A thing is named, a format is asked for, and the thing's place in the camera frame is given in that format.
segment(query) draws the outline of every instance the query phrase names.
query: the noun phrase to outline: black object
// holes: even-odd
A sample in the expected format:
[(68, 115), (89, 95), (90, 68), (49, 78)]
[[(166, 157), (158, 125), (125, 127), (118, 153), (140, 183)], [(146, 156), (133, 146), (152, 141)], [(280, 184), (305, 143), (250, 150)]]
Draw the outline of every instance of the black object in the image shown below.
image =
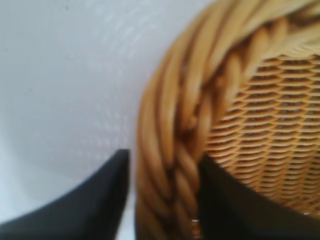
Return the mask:
[(199, 219), (206, 240), (320, 240), (320, 221), (248, 189), (206, 155), (199, 165)]
[(61, 199), (0, 225), (0, 240), (113, 240), (128, 193), (129, 151), (119, 150)]

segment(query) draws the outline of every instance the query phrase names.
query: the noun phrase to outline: braided rattan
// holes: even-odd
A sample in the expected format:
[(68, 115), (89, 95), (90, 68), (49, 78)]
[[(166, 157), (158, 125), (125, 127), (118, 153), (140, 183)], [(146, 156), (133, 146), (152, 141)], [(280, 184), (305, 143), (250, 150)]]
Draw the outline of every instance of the braided rattan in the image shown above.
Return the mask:
[(189, 239), (204, 151), (257, 192), (320, 213), (320, 1), (220, 0), (164, 56), (137, 127), (141, 239)]

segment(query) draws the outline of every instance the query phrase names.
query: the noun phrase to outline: woven wicker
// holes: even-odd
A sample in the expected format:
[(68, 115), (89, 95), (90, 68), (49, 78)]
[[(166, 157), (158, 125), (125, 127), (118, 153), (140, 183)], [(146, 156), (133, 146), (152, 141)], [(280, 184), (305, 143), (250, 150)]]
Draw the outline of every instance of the woven wicker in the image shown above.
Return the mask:
[(189, 239), (197, 163), (320, 214), (320, 1), (220, 0), (173, 43), (141, 101), (137, 228)]

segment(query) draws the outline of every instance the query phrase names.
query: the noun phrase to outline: white background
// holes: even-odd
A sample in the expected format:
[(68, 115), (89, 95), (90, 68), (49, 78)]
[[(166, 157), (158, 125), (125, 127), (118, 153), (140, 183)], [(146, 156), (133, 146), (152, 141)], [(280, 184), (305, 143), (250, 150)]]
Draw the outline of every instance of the white background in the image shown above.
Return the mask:
[(118, 148), (135, 155), (144, 86), (209, 2), (0, 0), (0, 222), (69, 192)]

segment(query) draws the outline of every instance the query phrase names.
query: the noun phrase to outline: twisted wicker rim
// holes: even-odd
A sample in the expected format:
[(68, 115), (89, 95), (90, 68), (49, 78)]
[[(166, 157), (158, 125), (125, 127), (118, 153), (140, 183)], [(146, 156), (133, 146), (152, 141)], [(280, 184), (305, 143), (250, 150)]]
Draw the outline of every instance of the twisted wicker rim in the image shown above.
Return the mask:
[(188, 239), (197, 163), (208, 134), (263, 60), (320, 53), (319, 0), (220, 0), (165, 54), (137, 126), (137, 228), (142, 239)]

